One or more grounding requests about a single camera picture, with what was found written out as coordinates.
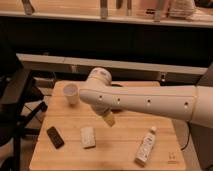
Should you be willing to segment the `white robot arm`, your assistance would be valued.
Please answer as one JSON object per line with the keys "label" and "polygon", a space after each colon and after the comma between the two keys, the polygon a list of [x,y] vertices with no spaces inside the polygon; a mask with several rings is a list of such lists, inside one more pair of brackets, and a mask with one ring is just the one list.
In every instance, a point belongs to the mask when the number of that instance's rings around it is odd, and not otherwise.
{"label": "white robot arm", "polygon": [[80,99],[98,115],[122,109],[188,121],[213,128],[213,88],[207,86],[115,87],[111,73],[93,68],[79,89]]}

